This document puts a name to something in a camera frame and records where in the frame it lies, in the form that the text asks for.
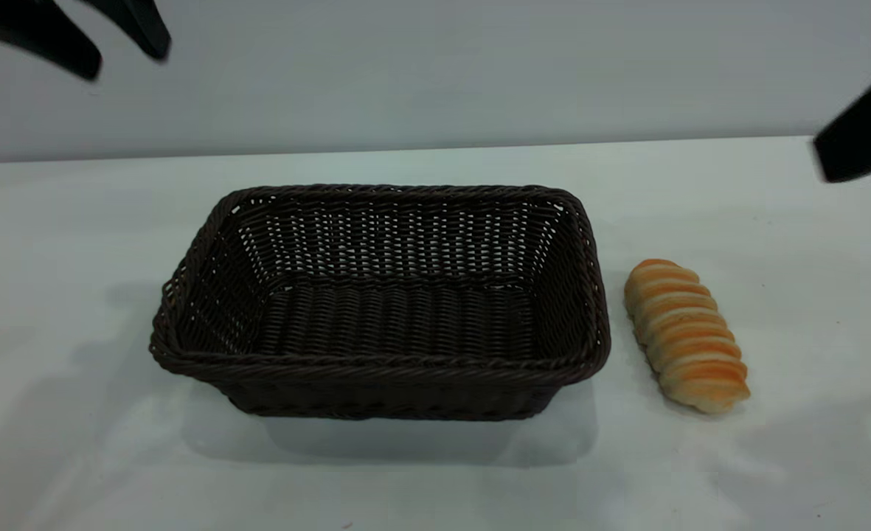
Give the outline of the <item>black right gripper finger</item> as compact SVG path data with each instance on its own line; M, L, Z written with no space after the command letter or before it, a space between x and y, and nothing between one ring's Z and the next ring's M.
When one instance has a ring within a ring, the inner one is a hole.
M815 135L813 147L829 184L871 175L871 87Z

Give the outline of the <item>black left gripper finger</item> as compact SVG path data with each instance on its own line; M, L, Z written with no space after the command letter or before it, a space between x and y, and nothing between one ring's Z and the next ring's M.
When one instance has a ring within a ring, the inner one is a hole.
M155 1L94 0L86 4L113 21L146 56L158 63L167 60L172 38Z
M81 80L95 81L100 74L100 51L54 1L0 1L0 43L43 58Z

